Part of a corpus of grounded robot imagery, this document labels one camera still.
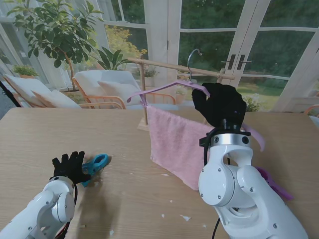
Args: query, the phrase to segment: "black glove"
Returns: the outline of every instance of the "black glove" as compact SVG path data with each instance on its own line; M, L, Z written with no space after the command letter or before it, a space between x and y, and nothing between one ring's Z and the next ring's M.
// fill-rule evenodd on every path
M204 83L210 97L200 90L193 90L192 96L197 109L214 127L220 127L222 120L226 119L227 126L241 127L246 112L246 103L241 94L232 86L220 83Z
M82 163L84 159L84 152L73 152L69 158L67 154L62 155L61 162L54 158L52 163L54 165L53 177L64 176L72 180L74 184L86 182L91 179L91 176L82 172Z

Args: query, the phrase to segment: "white cushion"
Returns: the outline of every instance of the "white cushion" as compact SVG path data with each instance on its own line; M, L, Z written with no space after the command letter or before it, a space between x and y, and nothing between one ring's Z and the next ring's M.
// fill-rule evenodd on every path
M74 77L84 93L88 96L105 96L105 92L98 84L98 81L129 84L140 90L137 82L129 71L81 71L76 73Z
M55 108L81 108L77 103L75 103L73 100L71 100L69 97L64 95L63 93L53 90L49 93L38 93L41 98L39 98L42 103L47 107L54 106Z
M171 105L171 104L149 104L151 106L154 106L156 108L159 108L164 111L178 111L179 108L176 105ZM135 106L127 106L126 109L128 110L142 110L143 106L142 105L135 105Z
M138 105L140 104L141 97L134 96L131 102L127 103L126 100L135 92L140 91L135 86L129 84L121 84L117 82L105 82L98 81L99 85L105 91L104 95L107 96L117 96L120 97L126 106Z
M39 80L32 79L32 78L18 78L14 76L5 75L8 79L10 84L18 91L18 93L28 102L39 105L45 106L35 95L32 91L37 93L46 94L50 93L51 91Z

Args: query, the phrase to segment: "wooden rack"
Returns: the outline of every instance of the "wooden rack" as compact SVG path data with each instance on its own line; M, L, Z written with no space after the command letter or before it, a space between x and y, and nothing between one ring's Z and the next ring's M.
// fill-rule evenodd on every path
M140 65L142 91L146 90L144 65L159 66L159 67L164 67L164 68L169 68L169 69L190 72L189 68L186 66L173 65L173 64L169 64L169 63L150 61L150 60L133 58L133 57L128 57L128 60ZM222 79L224 79L224 78L229 79L229 80L235 79L235 76L225 74L225 69L221 69L220 72L207 71L207 70L202 70L202 69L197 69L197 68L190 68L190 70L192 73L198 73L198 74L202 74L204 76L217 77L218 78L217 82L219 82L219 83L221 83ZM149 124L149 122L148 122L147 110L146 110L146 108L144 108L144 119L141 120L138 128L143 129L143 130L148 130L148 124Z

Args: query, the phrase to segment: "wooden rail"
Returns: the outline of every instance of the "wooden rail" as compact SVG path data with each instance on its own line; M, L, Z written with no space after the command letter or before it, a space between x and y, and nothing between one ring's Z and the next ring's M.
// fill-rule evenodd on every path
M147 65L160 66L160 67L189 72L189 69L186 66L173 65L173 64L168 64L168 63L163 63L163 62L158 62L158 61L150 61L150 60L133 58L133 57L129 57L128 60L135 62L137 64L143 64L143 65L147 64ZM197 68L190 68L190 69L191 69L192 73L199 73L199 74L202 74L205 76L214 76L214 77L225 78L225 79L229 79L229 80L235 79L235 76L223 74L220 72L207 71L207 70L202 70L202 69L197 69Z

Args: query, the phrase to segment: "blue clothespin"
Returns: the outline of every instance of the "blue clothespin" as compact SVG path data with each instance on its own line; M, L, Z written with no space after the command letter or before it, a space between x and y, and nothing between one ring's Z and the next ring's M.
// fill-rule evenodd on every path
M107 154L96 155L90 162L82 164L82 171L85 174L90 174L91 178L109 163ZM82 183L83 187L88 186L91 180Z

